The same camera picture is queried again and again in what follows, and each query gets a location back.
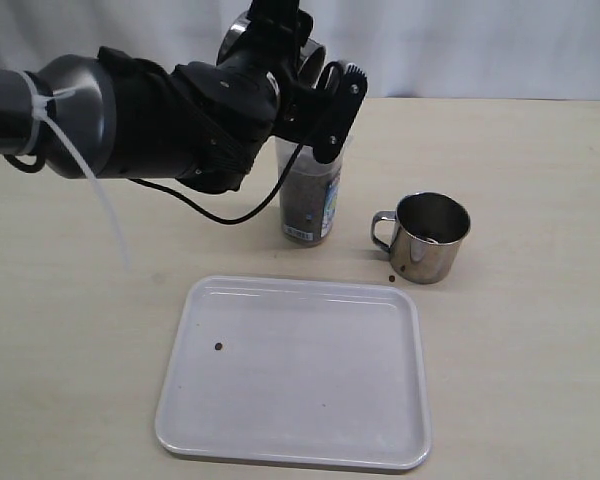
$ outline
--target mug handle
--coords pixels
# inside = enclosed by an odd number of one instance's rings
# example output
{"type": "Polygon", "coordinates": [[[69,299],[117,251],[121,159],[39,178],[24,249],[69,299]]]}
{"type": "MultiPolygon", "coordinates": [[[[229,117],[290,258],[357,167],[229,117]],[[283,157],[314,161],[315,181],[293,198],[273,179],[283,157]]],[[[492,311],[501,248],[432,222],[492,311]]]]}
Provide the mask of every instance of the mug handle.
{"type": "Polygon", "coordinates": [[[379,222],[395,222],[396,221],[396,212],[378,212],[373,216],[373,220],[371,221],[371,240],[373,243],[380,248],[380,250],[389,253],[391,247],[384,243],[376,236],[376,225],[379,222]]]}

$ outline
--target clear plastic container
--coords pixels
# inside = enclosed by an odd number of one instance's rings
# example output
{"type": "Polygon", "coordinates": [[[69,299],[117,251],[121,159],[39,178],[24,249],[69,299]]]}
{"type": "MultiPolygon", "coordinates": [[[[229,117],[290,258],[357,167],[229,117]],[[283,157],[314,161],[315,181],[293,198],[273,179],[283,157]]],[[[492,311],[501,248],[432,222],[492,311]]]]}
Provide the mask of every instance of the clear plastic container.
{"type": "MultiPolygon", "coordinates": [[[[322,243],[333,227],[344,151],[330,164],[318,163],[312,147],[304,147],[280,189],[282,231],[305,246],[322,243]]],[[[287,166],[296,143],[276,138],[278,173],[287,166]]]]}

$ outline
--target metal cup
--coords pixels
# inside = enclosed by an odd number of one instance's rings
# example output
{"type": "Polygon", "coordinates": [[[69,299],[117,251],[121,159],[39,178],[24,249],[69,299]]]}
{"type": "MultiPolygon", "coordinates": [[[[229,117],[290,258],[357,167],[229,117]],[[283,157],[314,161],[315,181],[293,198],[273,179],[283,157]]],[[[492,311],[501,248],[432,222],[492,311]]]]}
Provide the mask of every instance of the metal cup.
{"type": "Polygon", "coordinates": [[[471,220],[462,205],[445,195],[423,192],[404,197],[395,211],[376,213],[371,239],[389,254],[398,275],[431,284],[449,274],[470,229],[471,220]],[[376,236],[376,225],[382,221],[395,223],[390,245],[376,236]]]}

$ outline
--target robotic arm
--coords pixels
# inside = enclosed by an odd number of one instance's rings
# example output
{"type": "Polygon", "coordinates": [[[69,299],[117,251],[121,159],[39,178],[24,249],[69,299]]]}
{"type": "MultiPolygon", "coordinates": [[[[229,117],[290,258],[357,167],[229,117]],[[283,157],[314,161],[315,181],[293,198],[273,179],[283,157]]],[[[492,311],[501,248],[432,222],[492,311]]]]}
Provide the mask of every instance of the robotic arm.
{"type": "Polygon", "coordinates": [[[48,164],[66,178],[82,170],[34,119],[33,99],[99,178],[175,178],[208,194],[237,191],[263,144],[277,136],[337,158],[367,92],[355,65],[332,62],[310,39],[299,0],[253,0],[227,33],[215,66],[159,65],[101,48],[66,55],[37,73],[0,69],[0,154],[29,173],[48,164]],[[59,93],[72,91],[72,95],[59,93]],[[36,157],[24,164],[16,156],[36,157]]]}

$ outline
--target container label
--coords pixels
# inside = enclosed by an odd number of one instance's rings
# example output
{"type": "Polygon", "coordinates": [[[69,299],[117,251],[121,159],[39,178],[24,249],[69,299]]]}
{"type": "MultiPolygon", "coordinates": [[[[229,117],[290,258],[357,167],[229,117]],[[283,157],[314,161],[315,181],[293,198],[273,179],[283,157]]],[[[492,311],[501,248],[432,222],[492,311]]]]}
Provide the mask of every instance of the container label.
{"type": "Polygon", "coordinates": [[[340,186],[340,172],[327,185],[327,195],[324,201],[324,214],[322,215],[321,238],[326,237],[333,227],[333,219],[336,216],[336,203],[338,201],[338,187],[340,186]]]}
{"type": "Polygon", "coordinates": [[[299,238],[305,242],[313,242],[313,233],[311,232],[303,232],[302,230],[290,227],[289,225],[283,225],[282,230],[290,237],[299,238]]]}

